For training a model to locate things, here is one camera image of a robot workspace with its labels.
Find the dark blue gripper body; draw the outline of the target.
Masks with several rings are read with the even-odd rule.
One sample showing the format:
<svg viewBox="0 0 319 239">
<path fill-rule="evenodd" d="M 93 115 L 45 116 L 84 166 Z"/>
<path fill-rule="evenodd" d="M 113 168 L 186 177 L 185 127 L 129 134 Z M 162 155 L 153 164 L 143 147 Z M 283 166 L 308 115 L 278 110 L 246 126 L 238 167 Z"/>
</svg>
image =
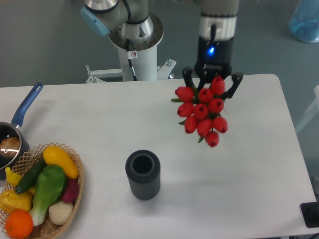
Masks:
<svg viewBox="0 0 319 239">
<path fill-rule="evenodd" d="M 203 82 L 231 74 L 235 16 L 201 16 L 195 73 Z"/>
</svg>

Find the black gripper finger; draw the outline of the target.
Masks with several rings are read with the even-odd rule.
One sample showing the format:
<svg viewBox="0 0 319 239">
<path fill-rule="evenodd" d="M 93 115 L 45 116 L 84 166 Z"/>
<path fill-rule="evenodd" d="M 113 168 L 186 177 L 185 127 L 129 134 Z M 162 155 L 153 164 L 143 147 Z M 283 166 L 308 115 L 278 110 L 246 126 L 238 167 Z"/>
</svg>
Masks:
<svg viewBox="0 0 319 239">
<path fill-rule="evenodd" d="M 185 67 L 182 70 L 182 76 L 187 87 L 191 87 L 192 89 L 198 89 L 192 80 L 193 69 L 190 67 Z"/>
<path fill-rule="evenodd" d="M 233 84 L 227 91 L 225 91 L 221 95 L 221 98 L 223 100 L 231 99 L 233 97 L 233 95 L 237 91 L 240 83 L 242 82 L 243 77 L 244 77 L 244 74 L 242 72 L 236 72 L 236 73 L 231 74 L 231 79 L 232 79 Z"/>
</svg>

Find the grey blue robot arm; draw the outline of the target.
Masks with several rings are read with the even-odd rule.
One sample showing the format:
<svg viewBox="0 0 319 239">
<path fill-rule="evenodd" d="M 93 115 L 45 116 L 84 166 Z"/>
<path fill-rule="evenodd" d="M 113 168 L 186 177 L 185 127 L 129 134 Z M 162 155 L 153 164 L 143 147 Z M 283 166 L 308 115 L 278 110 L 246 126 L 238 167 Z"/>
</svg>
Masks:
<svg viewBox="0 0 319 239">
<path fill-rule="evenodd" d="M 239 2 L 236 0 L 202 0 L 198 28 L 196 64 L 182 72 L 187 85 L 191 75 L 199 79 L 198 88 L 213 78 L 231 77 L 232 86 L 221 95 L 231 98 L 243 79 L 233 73 L 231 56 Z M 86 24 L 99 36 L 109 36 L 117 47 L 124 81 L 167 79 L 175 61 L 157 65 L 157 46 L 163 37 L 161 20 L 149 11 L 147 0 L 87 0 L 81 9 Z"/>
</svg>

